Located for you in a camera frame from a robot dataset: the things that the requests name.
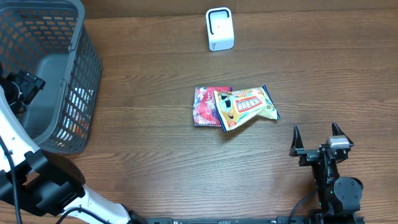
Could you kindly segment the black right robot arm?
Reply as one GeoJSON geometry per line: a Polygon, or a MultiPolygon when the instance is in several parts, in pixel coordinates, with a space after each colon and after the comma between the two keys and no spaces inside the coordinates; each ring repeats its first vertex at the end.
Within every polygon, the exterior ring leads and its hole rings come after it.
{"type": "Polygon", "coordinates": [[[348,159],[354,146],[353,141],[336,124],[331,124],[332,135],[318,149],[305,149],[297,126],[289,156],[299,158],[299,166],[310,166],[316,189],[299,201],[289,214],[287,223],[344,223],[361,224],[363,217],[356,216],[360,211],[363,183],[354,177],[340,176],[337,164],[348,159]],[[318,195],[319,209],[309,211],[303,218],[294,214],[304,202],[318,195]]]}

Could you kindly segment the yellow orange snack bag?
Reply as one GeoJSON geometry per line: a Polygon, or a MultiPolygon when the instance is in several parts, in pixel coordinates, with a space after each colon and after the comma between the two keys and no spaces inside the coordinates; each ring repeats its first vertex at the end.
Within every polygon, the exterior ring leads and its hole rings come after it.
{"type": "Polygon", "coordinates": [[[265,85],[237,91],[214,91],[216,110],[224,132],[234,130],[255,116],[280,119],[265,85]]]}

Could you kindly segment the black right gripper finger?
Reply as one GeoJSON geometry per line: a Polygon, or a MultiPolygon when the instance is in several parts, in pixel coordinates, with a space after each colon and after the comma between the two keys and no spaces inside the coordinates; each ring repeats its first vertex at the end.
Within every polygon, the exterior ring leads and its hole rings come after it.
{"type": "Polygon", "coordinates": [[[301,138],[298,126],[295,125],[293,140],[292,140],[292,144],[291,144],[290,151],[289,151],[289,156],[297,157],[302,153],[302,151],[304,151],[302,138],[301,138]]]}
{"type": "Polygon", "coordinates": [[[349,145],[354,146],[354,142],[341,130],[336,122],[331,124],[331,130],[333,136],[344,136],[348,140],[349,145]]]}

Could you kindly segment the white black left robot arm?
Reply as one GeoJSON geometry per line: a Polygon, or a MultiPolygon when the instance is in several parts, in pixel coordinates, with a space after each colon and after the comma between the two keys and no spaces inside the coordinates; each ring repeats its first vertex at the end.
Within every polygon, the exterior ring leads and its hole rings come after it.
{"type": "Polygon", "coordinates": [[[143,223],[133,210],[106,200],[86,185],[80,169],[66,157],[41,149],[16,113],[43,89],[43,79],[25,71],[1,78],[1,200],[21,211],[67,216],[87,223],[143,223]]]}

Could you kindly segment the red purple snack packet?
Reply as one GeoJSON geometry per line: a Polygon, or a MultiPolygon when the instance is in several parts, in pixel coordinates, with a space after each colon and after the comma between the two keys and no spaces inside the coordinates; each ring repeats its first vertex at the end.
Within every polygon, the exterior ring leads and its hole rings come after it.
{"type": "Polygon", "coordinates": [[[231,86],[196,87],[193,101],[193,122],[195,126],[221,126],[214,91],[231,91],[231,86]]]}

